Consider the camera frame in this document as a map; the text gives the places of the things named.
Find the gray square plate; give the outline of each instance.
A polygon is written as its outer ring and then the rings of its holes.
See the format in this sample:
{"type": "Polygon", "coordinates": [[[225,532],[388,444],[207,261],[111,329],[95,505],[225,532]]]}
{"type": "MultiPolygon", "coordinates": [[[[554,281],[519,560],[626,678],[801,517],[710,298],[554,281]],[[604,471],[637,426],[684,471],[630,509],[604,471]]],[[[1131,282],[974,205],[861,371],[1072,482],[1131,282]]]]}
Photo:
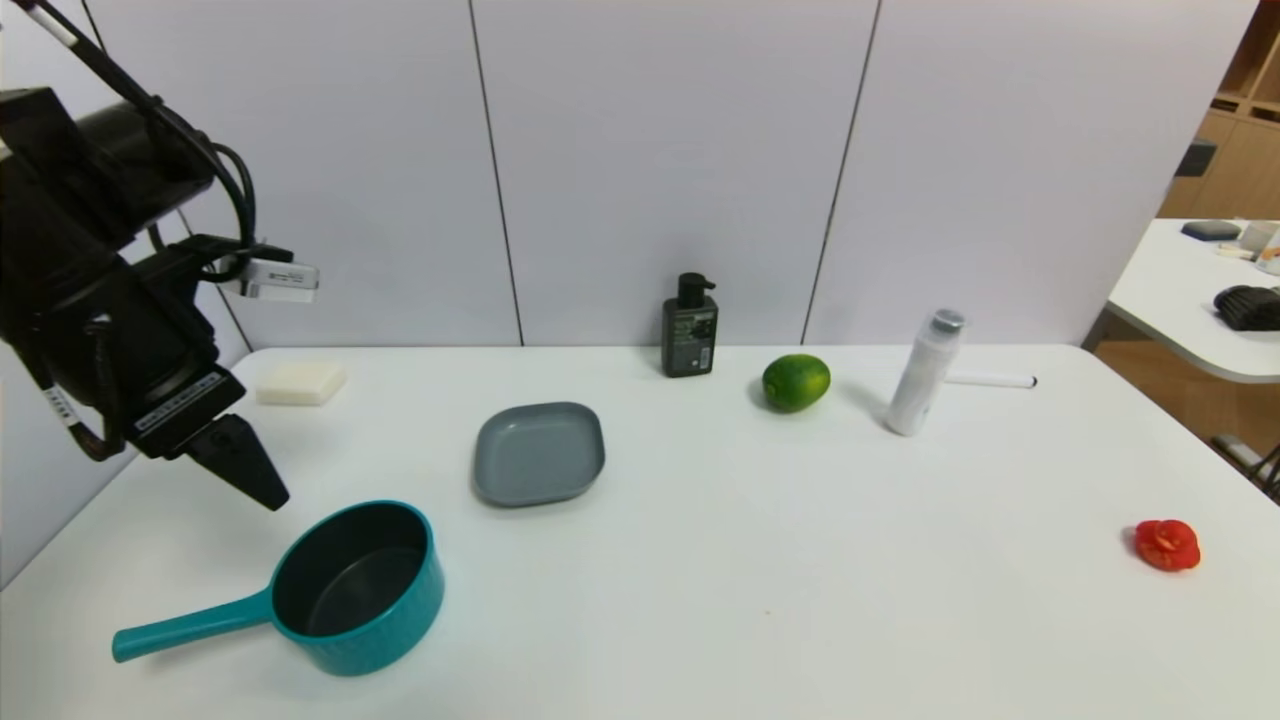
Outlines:
{"type": "Polygon", "coordinates": [[[508,407],[476,438],[476,495],[504,507],[577,497],[602,468],[600,419],[577,402],[508,407]]]}

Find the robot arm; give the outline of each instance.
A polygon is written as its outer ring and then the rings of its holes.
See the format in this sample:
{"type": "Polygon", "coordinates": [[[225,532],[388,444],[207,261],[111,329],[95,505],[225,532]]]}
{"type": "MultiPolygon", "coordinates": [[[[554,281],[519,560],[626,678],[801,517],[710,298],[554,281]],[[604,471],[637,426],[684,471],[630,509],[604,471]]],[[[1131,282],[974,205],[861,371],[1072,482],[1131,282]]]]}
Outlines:
{"type": "Polygon", "coordinates": [[[73,122],[49,88],[0,92],[0,338],[13,346],[81,448],[95,460],[129,442],[148,457],[188,455],[275,510],[289,495],[253,429],[223,415],[244,395],[219,366],[196,286],[236,283],[251,296],[302,293],[314,268],[253,241],[248,170],[159,97],[146,95],[45,0],[18,1],[125,102],[73,122]],[[218,155],[232,158],[239,183],[218,155]],[[165,246],[155,223],[214,179],[241,237],[196,234],[165,246]],[[156,254],[118,251],[147,229],[156,254]],[[284,266],[289,272],[264,272],[284,266]],[[102,416],[97,437],[70,395],[102,416]]]}

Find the white marker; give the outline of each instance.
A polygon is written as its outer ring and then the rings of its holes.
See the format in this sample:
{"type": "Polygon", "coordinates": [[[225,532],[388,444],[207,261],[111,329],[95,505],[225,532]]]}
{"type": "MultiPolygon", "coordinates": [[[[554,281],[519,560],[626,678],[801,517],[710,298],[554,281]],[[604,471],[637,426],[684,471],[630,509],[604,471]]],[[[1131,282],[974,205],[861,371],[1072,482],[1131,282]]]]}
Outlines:
{"type": "Polygon", "coordinates": [[[1039,384],[1036,375],[1006,375],[1002,373],[947,373],[946,382],[961,386],[1020,387],[1030,389],[1039,384]]]}

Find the lime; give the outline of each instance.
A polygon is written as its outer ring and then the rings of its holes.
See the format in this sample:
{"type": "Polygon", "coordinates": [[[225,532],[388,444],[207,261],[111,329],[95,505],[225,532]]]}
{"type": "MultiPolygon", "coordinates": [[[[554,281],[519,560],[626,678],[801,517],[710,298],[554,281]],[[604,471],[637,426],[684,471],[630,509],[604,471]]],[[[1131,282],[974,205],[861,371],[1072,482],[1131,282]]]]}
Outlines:
{"type": "Polygon", "coordinates": [[[813,355],[783,355],[764,369],[764,397],[783,413],[818,402],[831,387],[831,370],[813,355]]]}

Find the tabletop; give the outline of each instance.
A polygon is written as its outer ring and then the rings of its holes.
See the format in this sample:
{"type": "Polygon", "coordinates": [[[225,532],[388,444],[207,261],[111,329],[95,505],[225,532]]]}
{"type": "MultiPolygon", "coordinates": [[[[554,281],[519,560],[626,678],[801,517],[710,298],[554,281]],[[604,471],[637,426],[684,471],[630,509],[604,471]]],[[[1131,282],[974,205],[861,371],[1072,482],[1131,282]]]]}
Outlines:
{"type": "Polygon", "coordinates": [[[1213,310],[1224,290],[1276,287],[1280,277],[1219,255],[1217,243],[1183,234],[1185,222],[1151,223],[1107,309],[1210,374],[1238,383],[1280,383],[1280,332],[1235,332],[1213,310]]]}
{"type": "MultiPolygon", "coordinates": [[[[337,360],[323,407],[236,409],[293,493],[271,514],[186,459],[132,462],[0,593],[14,720],[876,717],[1274,720],[1280,509],[1092,355],[970,346],[920,434],[881,427],[906,347],[722,347],[667,379],[655,348],[291,348],[337,360]],[[833,383],[774,414],[759,375],[812,352],[833,383]],[[577,401],[607,461],[584,496],[503,510],[476,432],[577,401]],[[115,664],[115,630],[261,589],[329,512],[431,520],[435,625],[333,678],[270,626],[115,664]],[[1144,565],[1125,529],[1179,518],[1203,564],[1144,565]]],[[[49,478],[58,482],[58,478],[49,478]]]]}

